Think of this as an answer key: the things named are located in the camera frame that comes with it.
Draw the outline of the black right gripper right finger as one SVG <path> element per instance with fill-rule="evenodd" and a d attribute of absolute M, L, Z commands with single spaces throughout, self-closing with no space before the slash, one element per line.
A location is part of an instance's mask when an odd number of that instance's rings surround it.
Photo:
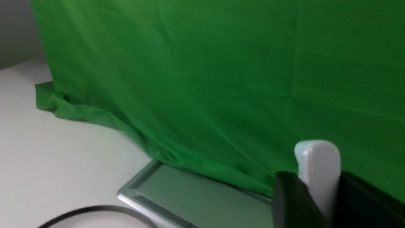
<path fill-rule="evenodd" d="M 374 185 L 343 172 L 340 176 L 335 228 L 404 228 L 405 205 Z"/>

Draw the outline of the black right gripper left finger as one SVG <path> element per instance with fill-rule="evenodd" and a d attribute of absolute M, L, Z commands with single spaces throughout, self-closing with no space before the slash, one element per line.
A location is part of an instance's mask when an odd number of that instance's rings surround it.
<path fill-rule="evenodd" d="M 275 228 L 328 228 L 307 185 L 292 172 L 278 172 L 275 176 L 272 200 L 272 219 Z"/>

